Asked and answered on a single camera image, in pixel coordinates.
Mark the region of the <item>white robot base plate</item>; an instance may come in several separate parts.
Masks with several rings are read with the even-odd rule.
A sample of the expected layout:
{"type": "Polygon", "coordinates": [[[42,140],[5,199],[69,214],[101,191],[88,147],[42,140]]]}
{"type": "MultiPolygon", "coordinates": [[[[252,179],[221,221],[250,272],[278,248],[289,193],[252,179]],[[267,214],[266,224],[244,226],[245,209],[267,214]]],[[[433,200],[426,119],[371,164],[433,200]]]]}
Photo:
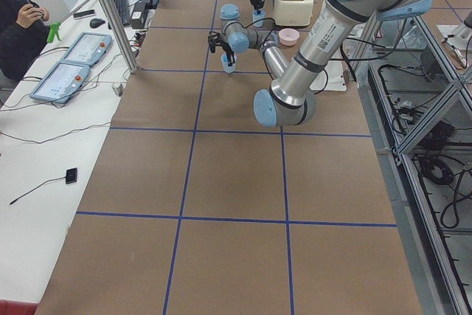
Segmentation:
{"type": "Polygon", "coordinates": [[[347,86],[344,81],[343,67],[341,61],[329,61],[324,68],[327,75],[322,72],[311,83],[312,91],[346,91],[347,86]]]}

